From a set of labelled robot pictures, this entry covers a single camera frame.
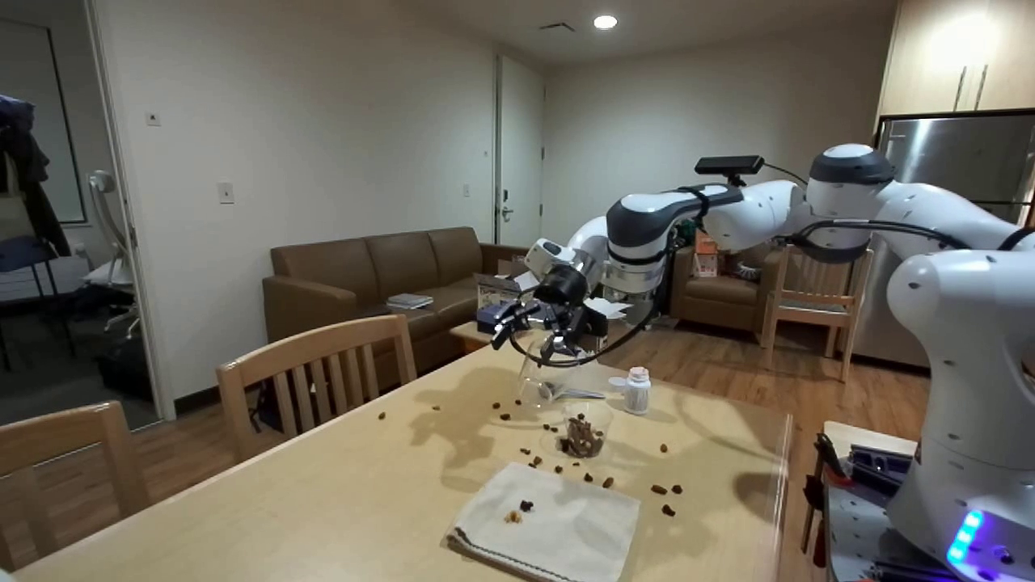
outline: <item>brown couch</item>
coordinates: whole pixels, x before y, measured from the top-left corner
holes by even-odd
[[[695,277],[691,249],[678,249],[671,264],[671,316],[755,335],[769,288],[776,286],[776,264],[776,256],[755,258],[755,277],[741,277],[737,258],[723,256],[719,277]]]
[[[433,307],[407,313],[416,369],[460,357],[450,326],[476,316],[476,230],[423,230],[271,249],[276,274],[260,283],[269,339],[334,320],[383,313],[392,293],[429,293]]]

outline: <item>white wall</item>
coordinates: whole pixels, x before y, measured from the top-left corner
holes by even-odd
[[[51,32],[59,75],[65,87],[67,128],[74,146],[74,170],[79,195],[87,197],[87,175],[109,168],[103,107],[98,87],[98,69],[90,55],[90,36],[79,0],[0,0],[0,17],[36,22]],[[74,249],[87,252],[93,264],[109,258],[109,239],[98,230],[93,205],[84,201],[87,222],[65,222],[65,235]]]
[[[397,0],[93,0],[164,395],[266,339],[269,247],[490,235],[490,48]]]
[[[804,175],[823,146],[871,138],[879,70],[877,11],[874,22],[552,70],[544,230],[567,239],[627,192],[697,184],[701,155]]]

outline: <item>kitchen cabinet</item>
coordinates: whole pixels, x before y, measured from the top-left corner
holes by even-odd
[[[879,117],[1035,107],[1035,0],[900,0]]]

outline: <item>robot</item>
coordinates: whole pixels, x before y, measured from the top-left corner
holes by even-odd
[[[727,184],[671,195],[623,195],[567,247],[526,252],[537,300],[498,325],[502,345],[522,316],[545,313],[548,339],[522,354],[541,366],[585,366],[585,335],[606,320],[585,297],[604,293],[639,311],[619,339],[654,313],[668,258],[668,230],[695,219],[727,252],[793,243],[828,261],[867,252],[879,235],[904,261],[889,277],[897,320],[932,361],[921,447],[889,502],[893,528],[964,579],[1035,579],[1035,234],[935,184],[893,181],[871,146],[835,146],[808,181],[742,184],[759,160],[701,160],[697,175]]]

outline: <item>baseboard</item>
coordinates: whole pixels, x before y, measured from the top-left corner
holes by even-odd
[[[174,399],[172,409],[174,409],[178,418],[185,418],[185,413],[200,410],[200,409],[210,409],[210,403],[215,403],[215,400],[219,400],[219,388],[210,384],[210,388],[202,388],[202,392]]]

